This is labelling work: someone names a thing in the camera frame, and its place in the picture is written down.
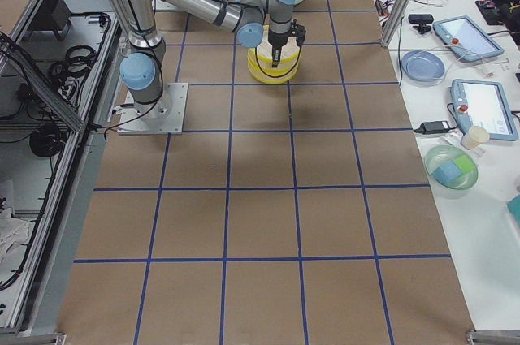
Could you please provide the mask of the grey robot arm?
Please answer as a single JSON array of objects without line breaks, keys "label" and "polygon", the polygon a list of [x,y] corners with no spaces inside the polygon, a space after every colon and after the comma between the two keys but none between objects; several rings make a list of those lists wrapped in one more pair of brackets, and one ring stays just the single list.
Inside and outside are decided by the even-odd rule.
[{"label": "grey robot arm", "polygon": [[245,49],[258,47],[264,38],[273,45],[278,63],[288,39],[297,35],[293,22],[295,0],[115,0],[118,15],[128,24],[128,39],[135,53],[159,59],[167,80],[202,84],[188,94],[188,127],[222,129],[229,122],[232,62],[220,57],[231,48],[180,47],[171,60],[168,47],[174,32],[187,33],[193,24],[207,23],[234,35]]}]

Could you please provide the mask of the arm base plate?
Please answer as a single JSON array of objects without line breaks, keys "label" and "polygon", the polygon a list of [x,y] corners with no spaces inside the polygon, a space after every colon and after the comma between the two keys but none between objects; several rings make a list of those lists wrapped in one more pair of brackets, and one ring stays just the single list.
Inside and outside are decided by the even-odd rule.
[{"label": "arm base plate", "polygon": [[117,132],[121,135],[181,134],[188,91],[188,83],[167,83],[162,98],[148,114],[144,113],[149,108],[140,104],[135,106],[131,93],[127,91],[125,102],[132,106],[123,109],[122,124],[117,127]]}]

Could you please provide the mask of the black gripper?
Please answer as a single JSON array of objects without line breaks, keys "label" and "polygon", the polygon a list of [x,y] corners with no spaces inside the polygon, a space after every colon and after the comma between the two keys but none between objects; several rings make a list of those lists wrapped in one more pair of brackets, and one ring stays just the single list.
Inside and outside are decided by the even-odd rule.
[{"label": "black gripper", "polygon": [[279,66],[282,47],[288,43],[290,37],[294,37],[297,47],[301,48],[305,42],[306,28],[303,25],[298,24],[296,20],[293,20],[288,24],[288,29],[286,31],[278,32],[269,28],[268,41],[273,47],[271,50],[272,67]]}]

